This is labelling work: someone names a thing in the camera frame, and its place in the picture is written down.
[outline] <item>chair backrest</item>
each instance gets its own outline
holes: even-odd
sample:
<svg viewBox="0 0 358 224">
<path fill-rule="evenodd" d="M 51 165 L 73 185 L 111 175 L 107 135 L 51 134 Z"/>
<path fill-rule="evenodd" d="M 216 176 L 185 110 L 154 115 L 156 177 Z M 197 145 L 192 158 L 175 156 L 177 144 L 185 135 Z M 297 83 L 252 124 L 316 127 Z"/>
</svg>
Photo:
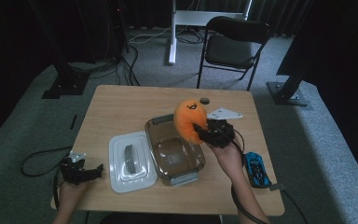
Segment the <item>chair backrest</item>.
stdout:
<svg viewBox="0 0 358 224">
<path fill-rule="evenodd" d="M 206 24 L 206 34 L 213 30 L 230 39 L 245 42 L 255 42 L 261 45 L 270 38 L 270 27 L 261 21 L 244 21 L 225 16 L 212 18 Z"/>
</svg>

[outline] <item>dark background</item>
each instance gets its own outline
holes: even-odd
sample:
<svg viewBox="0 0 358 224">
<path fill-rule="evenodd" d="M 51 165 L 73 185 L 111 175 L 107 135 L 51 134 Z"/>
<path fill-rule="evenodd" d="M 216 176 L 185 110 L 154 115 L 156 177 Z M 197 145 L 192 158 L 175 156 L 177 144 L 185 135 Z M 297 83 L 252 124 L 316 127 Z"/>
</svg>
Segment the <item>dark background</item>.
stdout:
<svg viewBox="0 0 358 224">
<path fill-rule="evenodd" d="M 39 3 L 43 2 L 42 14 L 67 62 L 92 63 L 106 56 L 101 52 L 105 46 L 96 45 L 93 39 L 105 40 L 97 41 L 104 44 L 112 41 L 101 30 L 108 15 L 114 24 L 117 18 L 112 18 L 112 11 L 105 10 L 103 1 L 92 1 L 94 6 L 85 7 L 89 10 L 79 8 L 87 1 Z M 317 86 L 358 161 L 358 1 L 315 0 L 312 5 L 312 1 L 296 0 L 257 2 L 261 5 L 255 8 L 263 8 L 258 10 L 262 13 L 251 13 L 251 19 L 272 24 L 277 35 L 296 35 L 278 73 L 288 76 L 304 73 L 305 80 Z M 171 7 L 171 1 L 125 1 L 125 22 L 138 28 L 169 27 Z M 230 4 L 205 7 L 234 11 L 241 8 Z M 280 13 L 283 7 L 288 8 L 286 13 Z M 271 13 L 272 8 L 277 8 L 277 12 Z M 306 12 L 308 16 L 303 20 L 301 15 Z M 82 16 L 95 21 L 85 22 Z M 116 51 L 121 48 L 121 41 L 118 41 Z M 115 54 L 112 48 L 108 56 Z M 0 1 L 0 126 L 34 77 L 53 64 L 53 57 L 28 2 Z"/>
</svg>

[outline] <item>gray carpet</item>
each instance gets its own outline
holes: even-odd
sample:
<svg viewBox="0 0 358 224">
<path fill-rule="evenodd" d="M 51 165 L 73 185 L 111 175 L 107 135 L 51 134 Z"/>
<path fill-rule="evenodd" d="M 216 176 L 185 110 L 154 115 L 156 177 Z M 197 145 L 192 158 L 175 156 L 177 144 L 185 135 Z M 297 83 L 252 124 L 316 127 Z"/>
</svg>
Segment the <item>gray carpet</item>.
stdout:
<svg viewBox="0 0 358 224">
<path fill-rule="evenodd" d="M 153 32 L 141 30 L 130 35 Z M 192 36 L 182 37 L 196 40 Z M 309 223 L 358 223 L 358 165 L 317 89 L 306 82 L 299 88 L 312 110 L 275 105 L 269 94 L 266 82 L 287 79 L 275 75 L 291 41 L 286 37 L 270 39 L 251 88 L 276 176 L 287 186 Z M 139 52 L 133 69 L 142 86 L 195 88 L 201 45 L 179 42 L 174 66 L 167 65 L 167 38 L 132 45 Z M 131 49 L 123 55 L 131 63 L 135 51 Z M 73 66 L 90 68 L 101 64 L 73 63 Z M 237 81 L 240 74 L 204 71 L 201 81 L 204 89 L 246 88 L 248 79 Z M 26 177 L 20 172 L 21 162 L 39 150 L 71 146 L 95 88 L 100 84 L 128 83 L 128 69 L 120 63 L 111 70 L 93 73 L 83 95 L 42 100 L 56 76 L 53 66 L 42 72 L 0 129 L 0 223 L 51 222 L 55 215 L 49 206 L 54 172 Z M 74 115 L 78 119 L 71 127 Z M 26 168 L 30 172 L 43 172 L 54 166 L 63 153 L 37 157 Z M 272 222 L 303 223 L 293 203 L 284 194 L 282 198 L 285 213 L 271 217 Z M 91 212 L 88 223 L 99 223 L 107 214 Z M 84 211 L 76 212 L 73 223 L 84 223 L 85 216 Z M 224 223 L 237 223 L 237 219 L 224 217 Z"/>
</svg>

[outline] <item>wooden table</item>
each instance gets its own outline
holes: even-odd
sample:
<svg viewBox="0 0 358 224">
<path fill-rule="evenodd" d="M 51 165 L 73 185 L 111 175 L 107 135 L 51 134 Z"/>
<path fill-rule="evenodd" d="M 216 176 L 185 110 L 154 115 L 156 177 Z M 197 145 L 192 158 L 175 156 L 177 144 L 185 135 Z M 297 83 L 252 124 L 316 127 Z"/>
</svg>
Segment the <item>wooden table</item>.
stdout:
<svg viewBox="0 0 358 224">
<path fill-rule="evenodd" d="M 245 152 L 253 151 L 263 157 L 268 177 L 276 183 L 266 141 L 261 129 L 253 96 L 248 91 L 217 91 L 179 88 L 128 87 L 102 85 L 92 98 L 76 138 L 73 151 L 87 153 L 86 169 L 103 163 L 103 177 L 96 180 L 78 209 L 146 213 L 237 215 L 230 194 L 231 183 L 221 170 L 212 151 L 202 144 L 206 164 L 199 180 L 180 186 L 166 186 L 158 179 L 147 189 L 115 193 L 110 185 L 108 144 L 112 137 L 145 130 L 148 120 L 173 113 L 186 99 L 207 97 L 208 112 L 219 106 L 243 114 L 242 119 L 230 119 L 245 141 Z M 268 216 L 284 212 L 278 190 L 254 189 L 255 196 Z"/>
</svg>

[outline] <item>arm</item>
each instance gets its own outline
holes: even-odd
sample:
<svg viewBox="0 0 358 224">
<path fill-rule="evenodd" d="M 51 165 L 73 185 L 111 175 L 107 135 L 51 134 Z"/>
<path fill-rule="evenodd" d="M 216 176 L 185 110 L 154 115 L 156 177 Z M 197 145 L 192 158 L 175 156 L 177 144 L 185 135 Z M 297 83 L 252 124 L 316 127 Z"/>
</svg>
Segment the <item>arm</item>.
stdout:
<svg viewBox="0 0 358 224">
<path fill-rule="evenodd" d="M 258 204 L 258 201 L 252 192 L 249 181 L 246 179 L 245 174 L 243 173 L 241 154 L 236 149 L 234 144 L 230 143 L 224 148 L 214 147 L 209 144 L 207 145 L 211 148 L 223 171 L 231 180 L 232 186 L 242 207 L 254 217 L 269 223 L 269 219 Z M 238 215 L 240 217 L 241 224 L 254 223 L 240 210 L 238 210 Z"/>
<path fill-rule="evenodd" d="M 76 206 L 82 198 L 83 194 L 89 188 L 91 181 L 81 183 L 79 185 L 62 183 L 60 186 L 60 206 L 57 215 L 53 220 L 53 224 L 70 223 L 72 214 L 76 210 Z"/>
</svg>

